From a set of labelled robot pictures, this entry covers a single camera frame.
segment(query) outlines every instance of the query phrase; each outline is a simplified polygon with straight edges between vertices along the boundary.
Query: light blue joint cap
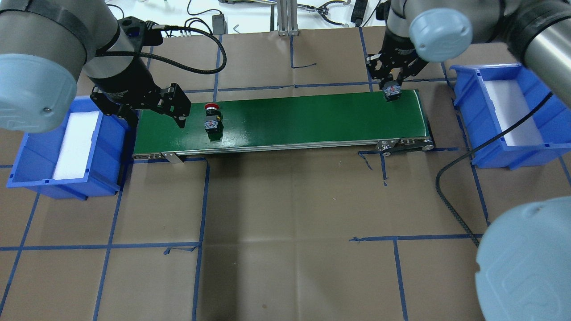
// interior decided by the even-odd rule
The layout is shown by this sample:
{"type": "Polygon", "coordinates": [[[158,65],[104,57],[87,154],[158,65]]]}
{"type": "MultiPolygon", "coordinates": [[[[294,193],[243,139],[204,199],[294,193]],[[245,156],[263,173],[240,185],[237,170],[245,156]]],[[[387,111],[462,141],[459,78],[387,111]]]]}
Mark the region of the light blue joint cap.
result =
{"type": "Polygon", "coordinates": [[[58,127],[77,92],[59,64],[24,54],[0,55],[0,127],[44,133],[58,127]]]}
{"type": "Polygon", "coordinates": [[[409,34],[419,57],[428,62],[443,62],[458,57],[472,43],[470,20],[458,10],[435,8],[419,14],[409,34]]]}
{"type": "Polygon", "coordinates": [[[571,196],[530,203],[498,217],[476,261],[486,321],[571,320],[571,196]]]}

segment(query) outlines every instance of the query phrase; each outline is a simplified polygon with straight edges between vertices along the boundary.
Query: tiled surface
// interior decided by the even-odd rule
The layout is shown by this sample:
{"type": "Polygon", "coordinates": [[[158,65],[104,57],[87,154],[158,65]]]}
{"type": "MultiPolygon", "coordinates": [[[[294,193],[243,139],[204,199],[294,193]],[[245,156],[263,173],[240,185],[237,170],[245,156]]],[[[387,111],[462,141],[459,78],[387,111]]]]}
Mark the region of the tiled surface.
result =
{"type": "Polygon", "coordinates": [[[111,250],[98,320],[191,320],[198,251],[111,250]]]}
{"type": "MultiPolygon", "coordinates": [[[[367,52],[377,52],[382,28],[365,28],[363,35],[367,52]]],[[[189,45],[195,41],[203,40],[169,39],[161,54],[175,57],[181,55],[177,48],[186,46],[188,52],[177,59],[206,68],[215,53],[189,45]]],[[[224,36],[223,44],[229,61],[218,76],[219,89],[288,87],[218,91],[219,101],[369,90],[368,85],[294,87],[367,81],[358,29],[303,30],[294,43],[294,63],[318,63],[304,69],[291,69],[289,38],[275,33],[224,36]],[[323,49],[347,43],[347,59],[323,49]]],[[[502,45],[482,45],[453,63],[509,58],[502,45]]],[[[160,62],[151,70],[159,73],[158,82],[178,77],[184,88],[214,89],[204,86],[212,76],[187,75],[160,62]]],[[[439,79],[440,73],[439,65],[429,65],[417,78],[439,79]]],[[[79,88],[79,94],[88,94],[89,80],[82,77],[79,88]]],[[[453,93],[444,82],[407,82],[405,88],[419,90],[438,147],[457,150],[387,157],[386,180],[378,154],[365,156],[372,170],[357,154],[374,146],[215,155],[208,157],[207,182],[206,162],[135,164],[117,196],[87,202],[41,197],[23,248],[35,193],[5,189],[0,181],[0,291],[21,251],[0,320],[91,320],[94,314],[98,320],[189,320],[193,299],[198,320],[482,320],[473,285],[476,249],[469,239],[457,239],[462,235],[447,236],[464,232],[434,190],[439,169],[465,150],[453,93]],[[164,255],[167,247],[201,245],[205,183],[202,256],[200,250],[177,249],[164,255]],[[349,242],[366,236],[380,237],[349,242]]],[[[193,102],[208,102],[214,93],[187,95],[193,102]]],[[[0,166],[11,164],[21,134],[0,132],[0,137],[10,138],[0,142],[0,160],[5,158],[0,166]]],[[[571,168],[571,154],[563,159],[571,168]]],[[[0,168],[0,177],[5,180],[9,172],[0,168]]],[[[490,220],[524,202],[571,194],[559,160],[544,167],[476,172],[490,220]]],[[[484,232],[484,211],[467,160],[443,176],[442,187],[474,232],[484,232]]]]}
{"type": "Polygon", "coordinates": [[[204,162],[135,164],[113,242],[198,241],[205,170],[204,162]]]}
{"type": "Polygon", "coordinates": [[[22,137],[21,131],[0,129],[0,166],[14,164],[22,137]]]}
{"type": "Polygon", "coordinates": [[[410,321],[484,320],[469,239],[400,241],[399,256],[410,321]]]}
{"type": "Polygon", "coordinates": [[[19,246],[36,193],[25,188],[6,188],[9,168],[0,168],[0,246],[19,246]]]}
{"type": "Polygon", "coordinates": [[[51,199],[40,196],[26,246],[107,244],[117,196],[51,199]]]}
{"type": "Polygon", "coordinates": [[[24,251],[0,320],[91,320],[105,250],[24,251]]]}

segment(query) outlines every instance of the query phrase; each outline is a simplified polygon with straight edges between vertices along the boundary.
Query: blue plastic container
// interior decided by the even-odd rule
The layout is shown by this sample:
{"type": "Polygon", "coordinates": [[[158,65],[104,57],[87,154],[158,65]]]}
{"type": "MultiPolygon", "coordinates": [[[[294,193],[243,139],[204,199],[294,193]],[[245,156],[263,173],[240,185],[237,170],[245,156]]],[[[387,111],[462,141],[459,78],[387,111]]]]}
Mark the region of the blue plastic container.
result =
{"type": "MultiPolygon", "coordinates": [[[[535,108],[550,91],[531,71],[520,64],[452,66],[457,82],[455,106],[460,107],[472,147],[475,148],[502,132],[496,117],[496,108],[484,81],[514,79],[527,102],[535,108]]],[[[571,110],[553,96],[533,116],[543,138],[543,144],[533,146],[508,146],[502,137],[478,151],[472,160],[481,168],[539,166],[571,151],[571,110]]]]}
{"type": "Polygon", "coordinates": [[[89,97],[78,97],[58,128],[42,134],[26,133],[6,186],[25,187],[55,199],[85,200],[88,196],[114,195],[119,191],[117,178],[128,125],[101,112],[83,178],[52,179],[70,113],[98,110],[89,97]]]}

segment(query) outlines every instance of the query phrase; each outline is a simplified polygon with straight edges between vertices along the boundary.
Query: green belt surface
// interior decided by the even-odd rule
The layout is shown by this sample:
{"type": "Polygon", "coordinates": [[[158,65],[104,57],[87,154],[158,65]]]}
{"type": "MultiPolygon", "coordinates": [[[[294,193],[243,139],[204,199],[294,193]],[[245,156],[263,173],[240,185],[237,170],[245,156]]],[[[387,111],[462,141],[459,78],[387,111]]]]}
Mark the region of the green belt surface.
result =
{"type": "Polygon", "coordinates": [[[429,137],[418,92],[386,102],[381,91],[218,102],[223,137],[210,141],[204,103],[192,104],[186,128],[165,115],[140,114],[135,155],[179,155],[362,145],[381,139],[429,137]]]}

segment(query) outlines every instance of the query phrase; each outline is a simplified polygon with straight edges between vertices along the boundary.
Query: metal post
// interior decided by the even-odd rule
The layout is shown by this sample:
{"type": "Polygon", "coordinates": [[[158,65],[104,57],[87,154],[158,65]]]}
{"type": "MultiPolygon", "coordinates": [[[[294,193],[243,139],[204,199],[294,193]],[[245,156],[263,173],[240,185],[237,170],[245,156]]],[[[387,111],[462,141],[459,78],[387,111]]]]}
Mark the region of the metal post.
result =
{"type": "Polygon", "coordinates": [[[277,0],[278,2],[278,34],[298,35],[297,0],[277,0]]]}

